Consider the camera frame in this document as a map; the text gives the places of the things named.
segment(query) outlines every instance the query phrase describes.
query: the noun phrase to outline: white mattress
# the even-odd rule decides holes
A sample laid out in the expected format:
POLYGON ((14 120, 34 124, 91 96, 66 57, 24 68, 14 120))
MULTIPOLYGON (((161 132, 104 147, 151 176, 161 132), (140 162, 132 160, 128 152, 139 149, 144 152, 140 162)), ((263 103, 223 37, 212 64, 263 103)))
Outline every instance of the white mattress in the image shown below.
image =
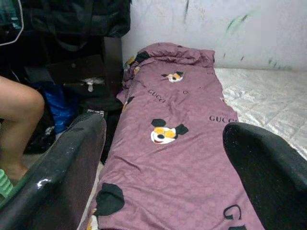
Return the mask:
POLYGON ((215 69, 240 122, 281 136, 307 160, 307 72, 215 69))

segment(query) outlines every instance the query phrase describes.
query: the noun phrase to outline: black bag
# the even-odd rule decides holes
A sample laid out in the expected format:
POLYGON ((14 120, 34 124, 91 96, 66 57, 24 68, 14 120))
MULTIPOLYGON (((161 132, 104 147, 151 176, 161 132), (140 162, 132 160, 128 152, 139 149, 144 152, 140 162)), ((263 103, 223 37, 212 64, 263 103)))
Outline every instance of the black bag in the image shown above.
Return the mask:
POLYGON ((130 0, 22 0, 25 30, 52 33, 69 51, 80 50, 90 35, 122 37, 130 29, 130 0), (78 44, 62 35, 77 35, 78 44))
POLYGON ((54 121, 51 112, 45 107, 44 115, 29 140, 25 154, 42 154, 46 152, 55 141, 54 121))
POLYGON ((80 104, 81 113, 98 113, 106 120, 106 142, 101 155, 101 162, 105 164, 108 157, 114 133, 120 118, 123 104, 115 97, 90 98, 80 104))

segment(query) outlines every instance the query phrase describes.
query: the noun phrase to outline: purple blanket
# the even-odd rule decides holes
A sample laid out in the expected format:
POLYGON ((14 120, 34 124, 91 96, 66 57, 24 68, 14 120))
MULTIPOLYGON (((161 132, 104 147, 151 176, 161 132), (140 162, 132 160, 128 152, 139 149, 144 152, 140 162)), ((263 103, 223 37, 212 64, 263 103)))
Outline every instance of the purple blanket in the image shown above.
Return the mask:
POLYGON ((99 229, 264 229, 223 148, 223 129, 237 115, 213 63, 214 51, 170 43, 129 62, 93 200, 99 229))

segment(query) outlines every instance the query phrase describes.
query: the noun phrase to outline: blue plastic bag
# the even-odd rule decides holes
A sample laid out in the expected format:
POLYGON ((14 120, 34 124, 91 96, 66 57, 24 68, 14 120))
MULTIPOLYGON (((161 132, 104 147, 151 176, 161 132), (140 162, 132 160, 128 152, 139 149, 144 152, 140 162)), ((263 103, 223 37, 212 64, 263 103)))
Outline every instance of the blue plastic bag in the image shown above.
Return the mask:
POLYGON ((79 98, 76 94, 65 92, 61 85, 51 82, 36 83, 43 88, 46 103, 49 104, 54 122, 55 133, 65 131, 78 112, 79 98))

